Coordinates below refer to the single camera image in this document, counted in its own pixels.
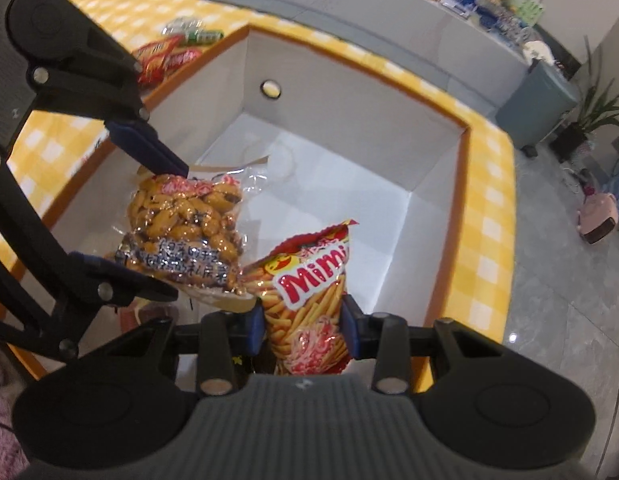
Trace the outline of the grey trash bin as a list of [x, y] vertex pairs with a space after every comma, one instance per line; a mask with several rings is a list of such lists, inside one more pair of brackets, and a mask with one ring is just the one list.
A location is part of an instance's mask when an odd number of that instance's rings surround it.
[[535, 146], [579, 104], [579, 90], [556, 66], [535, 61], [519, 88], [497, 110], [496, 125], [513, 146]]

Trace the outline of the clear bag white candies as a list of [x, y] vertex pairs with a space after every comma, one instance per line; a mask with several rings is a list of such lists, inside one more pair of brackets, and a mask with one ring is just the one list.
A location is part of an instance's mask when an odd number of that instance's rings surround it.
[[160, 33], [163, 36], [187, 35], [189, 32], [195, 32], [202, 28], [203, 22], [199, 18], [195, 16], [178, 16], [178, 18], [174, 18], [166, 23]]

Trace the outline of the green sausage stick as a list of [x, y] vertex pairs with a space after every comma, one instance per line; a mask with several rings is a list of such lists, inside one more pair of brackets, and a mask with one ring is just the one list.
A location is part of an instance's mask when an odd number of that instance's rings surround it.
[[219, 29], [191, 29], [183, 34], [184, 46], [206, 47], [224, 39], [224, 33]]

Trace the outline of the yellow checkered tablecloth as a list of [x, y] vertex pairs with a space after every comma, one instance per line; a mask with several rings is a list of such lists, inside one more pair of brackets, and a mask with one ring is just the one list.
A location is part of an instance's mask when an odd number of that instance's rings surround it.
[[[213, 61], [248, 38], [285, 41], [325, 56], [433, 108], [461, 127], [453, 206], [427, 319], [449, 316], [500, 339], [515, 258], [515, 164], [503, 130], [424, 79], [358, 44], [294, 20], [207, 0], [67, 0], [121, 47], [158, 21], [160, 11], [192, 11], [224, 29], [207, 48]], [[78, 191], [113, 152], [104, 129], [80, 116], [33, 110], [8, 166], [45, 226], [54, 226]]]

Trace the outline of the white marble tv console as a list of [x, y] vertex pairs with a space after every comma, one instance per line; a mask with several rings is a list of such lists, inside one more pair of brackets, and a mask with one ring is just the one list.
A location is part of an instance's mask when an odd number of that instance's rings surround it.
[[431, 0], [280, 0], [358, 27], [499, 106], [527, 75], [522, 55]]

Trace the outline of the tall leafy potted plant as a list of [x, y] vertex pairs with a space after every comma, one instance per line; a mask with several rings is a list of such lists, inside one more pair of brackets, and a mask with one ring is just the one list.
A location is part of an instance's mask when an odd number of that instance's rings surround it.
[[619, 91], [612, 92], [615, 79], [602, 81], [603, 53], [590, 47], [585, 37], [587, 54], [585, 86], [581, 89], [577, 113], [549, 143], [550, 151], [559, 162], [567, 162], [577, 150], [587, 144], [603, 127], [619, 129]]

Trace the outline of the red cartoon noodle snack bag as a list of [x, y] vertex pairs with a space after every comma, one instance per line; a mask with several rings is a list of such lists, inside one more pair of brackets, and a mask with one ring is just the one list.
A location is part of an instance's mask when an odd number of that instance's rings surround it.
[[186, 37], [182, 35], [169, 36], [149, 42], [132, 52], [141, 65], [141, 73], [138, 76], [140, 88], [156, 87], [202, 55], [200, 49], [186, 46], [185, 39]]

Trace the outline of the pink small heater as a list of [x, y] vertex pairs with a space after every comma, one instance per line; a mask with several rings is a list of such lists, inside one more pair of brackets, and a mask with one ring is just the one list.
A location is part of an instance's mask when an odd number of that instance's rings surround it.
[[577, 215], [577, 230], [585, 242], [594, 245], [609, 235], [619, 223], [616, 198], [611, 193], [588, 195]]

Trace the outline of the Mimi fries snack bag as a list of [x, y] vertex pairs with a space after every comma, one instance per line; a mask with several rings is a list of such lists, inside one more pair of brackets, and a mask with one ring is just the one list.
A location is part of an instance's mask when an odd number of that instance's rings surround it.
[[349, 360], [340, 318], [355, 223], [295, 235], [243, 269], [246, 290], [264, 310], [276, 374], [338, 373]]

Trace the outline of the peanut snack clear bag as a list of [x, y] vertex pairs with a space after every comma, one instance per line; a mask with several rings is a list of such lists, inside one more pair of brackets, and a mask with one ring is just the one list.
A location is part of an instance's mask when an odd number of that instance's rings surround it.
[[181, 177], [139, 167], [126, 210], [129, 231], [112, 257], [190, 299], [232, 313], [252, 310], [241, 258], [242, 206], [267, 184], [268, 158], [238, 167], [191, 166]]

